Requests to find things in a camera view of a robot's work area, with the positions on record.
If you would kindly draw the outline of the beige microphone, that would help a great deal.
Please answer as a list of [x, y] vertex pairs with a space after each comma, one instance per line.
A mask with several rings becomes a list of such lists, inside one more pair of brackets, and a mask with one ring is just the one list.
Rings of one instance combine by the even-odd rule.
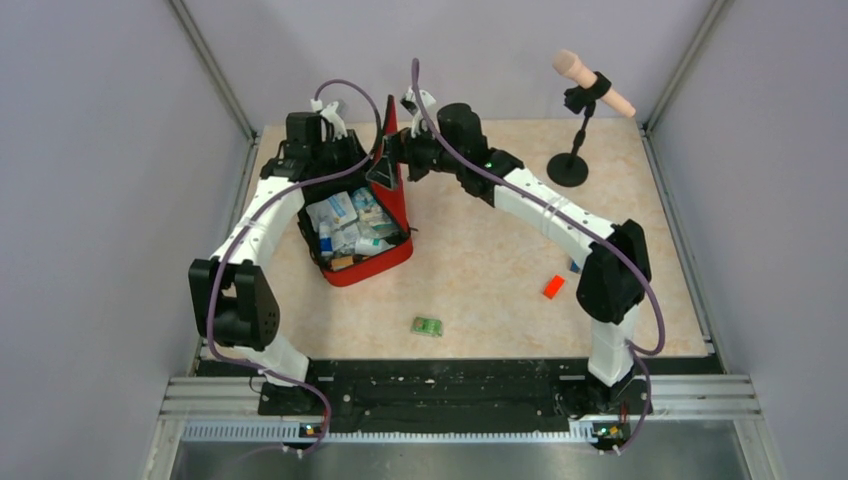
[[627, 118], [635, 116], [635, 107], [612, 87], [606, 77], [586, 67], [574, 52], [560, 50], [555, 54], [552, 66], [559, 75], [586, 89], [620, 115]]

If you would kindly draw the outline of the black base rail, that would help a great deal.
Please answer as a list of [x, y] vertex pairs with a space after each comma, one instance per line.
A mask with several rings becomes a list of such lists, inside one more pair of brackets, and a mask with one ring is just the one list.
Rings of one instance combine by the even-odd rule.
[[258, 373], [213, 360], [200, 377], [248, 378], [261, 416], [331, 414], [332, 433], [531, 433], [566, 430], [588, 415], [637, 419], [637, 372], [606, 387], [584, 359], [314, 360], [317, 388], [259, 386]]

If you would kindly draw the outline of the white blue tube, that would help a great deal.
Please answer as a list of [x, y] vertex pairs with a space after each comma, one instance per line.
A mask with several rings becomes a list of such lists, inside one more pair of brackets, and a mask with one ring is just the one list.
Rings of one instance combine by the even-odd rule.
[[326, 222], [318, 225], [319, 252], [322, 258], [331, 258], [334, 254], [333, 228]]

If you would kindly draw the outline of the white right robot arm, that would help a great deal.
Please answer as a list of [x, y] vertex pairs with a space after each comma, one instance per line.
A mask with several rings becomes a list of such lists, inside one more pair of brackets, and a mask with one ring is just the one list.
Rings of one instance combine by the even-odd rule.
[[437, 126], [419, 120], [402, 130], [377, 134], [368, 177], [394, 188], [404, 164], [417, 181], [430, 172], [453, 175], [463, 190], [514, 215], [560, 247], [577, 265], [576, 299], [591, 319], [586, 385], [589, 404], [612, 412], [627, 397], [623, 382], [635, 365], [632, 338], [638, 309], [651, 280], [645, 233], [640, 224], [598, 217], [550, 188], [517, 157], [489, 145], [479, 116], [464, 103], [438, 111]]

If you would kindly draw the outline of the small teal pad packet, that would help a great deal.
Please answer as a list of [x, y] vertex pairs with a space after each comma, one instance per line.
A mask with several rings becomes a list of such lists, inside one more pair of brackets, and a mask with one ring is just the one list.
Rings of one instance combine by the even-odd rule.
[[378, 206], [378, 202], [372, 191], [367, 187], [361, 187], [350, 194], [353, 207], [357, 211], [371, 211]]

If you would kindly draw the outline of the white bottle green label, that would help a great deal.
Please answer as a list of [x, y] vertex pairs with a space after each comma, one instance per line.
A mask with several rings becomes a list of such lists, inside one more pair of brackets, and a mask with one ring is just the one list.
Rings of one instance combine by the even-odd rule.
[[391, 250], [394, 245], [382, 238], [360, 237], [354, 244], [354, 254], [363, 257], [379, 255]]

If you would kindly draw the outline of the orange small box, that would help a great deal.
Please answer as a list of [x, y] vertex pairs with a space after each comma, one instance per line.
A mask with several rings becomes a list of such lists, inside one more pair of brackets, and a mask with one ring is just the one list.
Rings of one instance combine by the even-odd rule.
[[563, 288], [565, 283], [566, 280], [564, 277], [560, 275], [554, 275], [542, 290], [543, 296], [548, 299], [554, 299], [560, 292], [560, 290]]

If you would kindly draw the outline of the bandage roll packet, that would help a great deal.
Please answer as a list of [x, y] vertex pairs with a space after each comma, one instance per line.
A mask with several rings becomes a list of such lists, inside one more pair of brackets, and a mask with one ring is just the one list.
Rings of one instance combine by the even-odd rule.
[[334, 229], [331, 233], [333, 252], [339, 255], [351, 255], [359, 241], [360, 231], [356, 223]]

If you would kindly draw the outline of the black microphone stand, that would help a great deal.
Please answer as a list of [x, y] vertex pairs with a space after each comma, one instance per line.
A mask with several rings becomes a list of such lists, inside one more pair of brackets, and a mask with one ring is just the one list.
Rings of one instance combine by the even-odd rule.
[[601, 72], [594, 71], [596, 80], [590, 87], [575, 86], [564, 91], [563, 104], [574, 114], [583, 113], [580, 129], [574, 136], [569, 152], [554, 155], [547, 164], [547, 174], [557, 185], [577, 187], [588, 178], [589, 169], [586, 161], [579, 155], [589, 120], [594, 116], [596, 103], [611, 88], [610, 80]]

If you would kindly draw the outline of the green wind oil box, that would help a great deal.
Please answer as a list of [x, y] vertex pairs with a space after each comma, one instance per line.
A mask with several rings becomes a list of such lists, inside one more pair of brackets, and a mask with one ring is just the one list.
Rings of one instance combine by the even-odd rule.
[[439, 319], [417, 316], [412, 321], [410, 331], [428, 337], [442, 337], [443, 323]]

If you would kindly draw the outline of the blue gauze packet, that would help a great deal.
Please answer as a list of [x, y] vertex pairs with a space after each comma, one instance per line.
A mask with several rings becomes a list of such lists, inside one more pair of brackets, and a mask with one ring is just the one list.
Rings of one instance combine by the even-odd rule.
[[306, 213], [315, 230], [318, 230], [321, 224], [334, 229], [344, 227], [358, 219], [358, 213], [348, 192], [339, 192], [307, 205]]

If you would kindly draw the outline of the clear bag wipe sachets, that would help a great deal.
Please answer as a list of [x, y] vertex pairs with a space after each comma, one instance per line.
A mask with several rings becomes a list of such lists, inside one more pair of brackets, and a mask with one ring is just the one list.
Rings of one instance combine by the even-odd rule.
[[358, 211], [360, 235], [368, 238], [388, 238], [400, 232], [395, 220], [378, 204], [371, 211]]

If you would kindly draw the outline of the red black medicine kit case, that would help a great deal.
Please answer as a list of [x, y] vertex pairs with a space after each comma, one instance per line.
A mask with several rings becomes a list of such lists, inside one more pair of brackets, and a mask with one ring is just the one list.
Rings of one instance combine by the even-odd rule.
[[[366, 155], [355, 130], [337, 138], [336, 127], [318, 113], [286, 118], [291, 142], [286, 151], [310, 153], [307, 179], [342, 171]], [[302, 189], [305, 205], [298, 229], [325, 280], [346, 287], [406, 261], [413, 253], [403, 188], [390, 190], [366, 178], [370, 159], [339, 179]]]

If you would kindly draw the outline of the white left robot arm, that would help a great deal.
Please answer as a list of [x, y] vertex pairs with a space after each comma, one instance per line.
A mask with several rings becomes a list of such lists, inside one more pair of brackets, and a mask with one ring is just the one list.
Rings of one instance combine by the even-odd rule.
[[192, 262], [188, 279], [198, 332], [212, 355], [283, 387], [283, 401], [303, 414], [317, 407], [321, 388], [306, 377], [308, 357], [280, 332], [281, 311], [264, 268], [305, 207], [305, 189], [353, 173], [367, 155], [330, 108], [291, 113], [285, 128], [242, 217], [210, 258]]

